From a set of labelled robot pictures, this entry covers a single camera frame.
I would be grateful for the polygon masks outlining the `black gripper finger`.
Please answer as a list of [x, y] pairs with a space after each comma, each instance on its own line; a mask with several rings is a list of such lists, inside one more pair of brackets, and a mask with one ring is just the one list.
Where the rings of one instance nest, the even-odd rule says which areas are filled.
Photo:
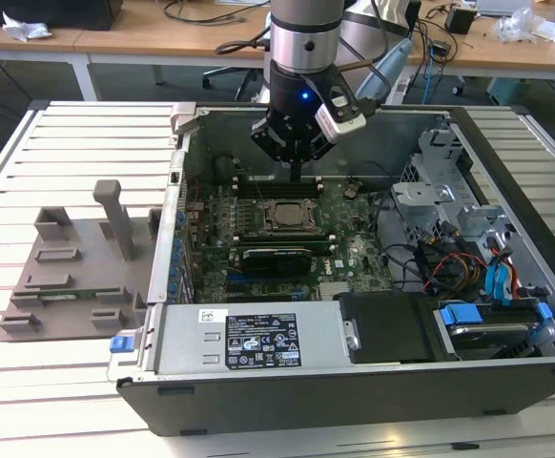
[[334, 144], [323, 135], [314, 140], [298, 140], [295, 143], [295, 182], [300, 182], [303, 164], [321, 159], [333, 147]]
[[273, 161], [287, 164], [289, 181], [296, 181], [295, 142], [283, 139], [269, 126], [267, 119], [261, 119], [252, 126], [251, 139]]

